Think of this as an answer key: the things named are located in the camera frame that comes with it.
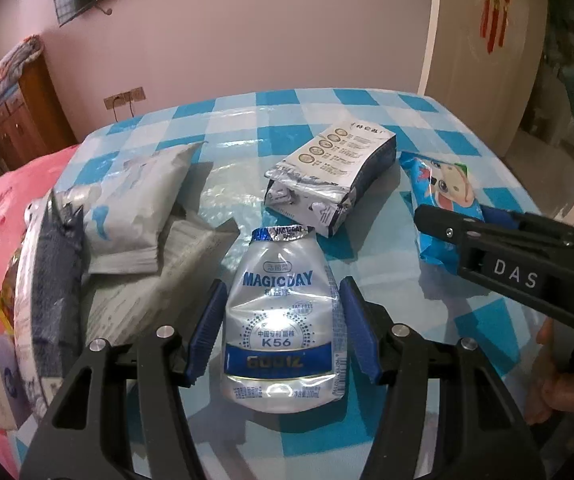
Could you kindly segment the person right hand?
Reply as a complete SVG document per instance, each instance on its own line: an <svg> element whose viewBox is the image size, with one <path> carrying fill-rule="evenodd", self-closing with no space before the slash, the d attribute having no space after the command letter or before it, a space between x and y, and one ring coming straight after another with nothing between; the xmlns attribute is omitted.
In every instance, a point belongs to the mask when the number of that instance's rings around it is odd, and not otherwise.
<svg viewBox="0 0 574 480"><path fill-rule="evenodd" d="M554 321L546 318L536 335L540 352L532 366L532 382L524 419L528 425L542 424L554 411L574 414L574 374L561 373L552 356Z"/></svg>

